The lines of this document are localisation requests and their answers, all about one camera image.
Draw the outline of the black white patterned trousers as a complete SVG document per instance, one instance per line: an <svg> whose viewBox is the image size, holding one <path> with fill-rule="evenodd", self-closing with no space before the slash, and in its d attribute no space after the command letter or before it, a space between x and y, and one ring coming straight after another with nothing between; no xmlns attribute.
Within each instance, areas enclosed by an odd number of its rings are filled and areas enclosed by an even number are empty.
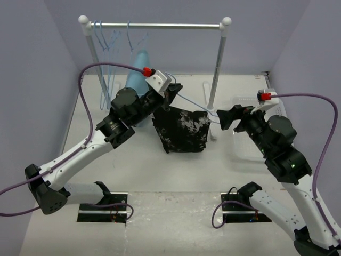
<svg viewBox="0 0 341 256"><path fill-rule="evenodd" d="M206 148L210 120L205 111L159 108L152 123L166 153L199 153Z"/></svg>

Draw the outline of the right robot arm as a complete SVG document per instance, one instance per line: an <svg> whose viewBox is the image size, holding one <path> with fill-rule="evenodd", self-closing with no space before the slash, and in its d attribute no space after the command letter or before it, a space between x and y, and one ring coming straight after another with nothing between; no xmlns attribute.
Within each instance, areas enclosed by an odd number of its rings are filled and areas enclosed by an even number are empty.
<svg viewBox="0 0 341 256"><path fill-rule="evenodd" d="M304 155L292 145L296 131L291 121L279 115L265 120L265 113L253 106L235 105L230 110L218 110L222 130L239 124L234 132L246 132L265 159L265 165L293 199L299 212L291 212L255 182L238 190L242 209L262 212L278 225L293 241L299 255L338 255L340 226L330 213L320 213L324 207L313 190L313 172Z"/></svg>

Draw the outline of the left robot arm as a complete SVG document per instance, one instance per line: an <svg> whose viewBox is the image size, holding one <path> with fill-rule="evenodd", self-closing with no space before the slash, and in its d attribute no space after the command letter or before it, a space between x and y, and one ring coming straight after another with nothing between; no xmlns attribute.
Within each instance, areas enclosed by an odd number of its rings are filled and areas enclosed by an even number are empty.
<svg viewBox="0 0 341 256"><path fill-rule="evenodd" d="M29 190L41 211L52 214L68 204L87 204L104 210L113 202L103 182L71 184L69 180L102 155L118 148L134 133L134 127L159 108L168 109L182 89L170 84L163 95L153 88L139 97L132 88L118 91L111 108L88 137L69 151L40 167L31 164L25 169Z"/></svg>

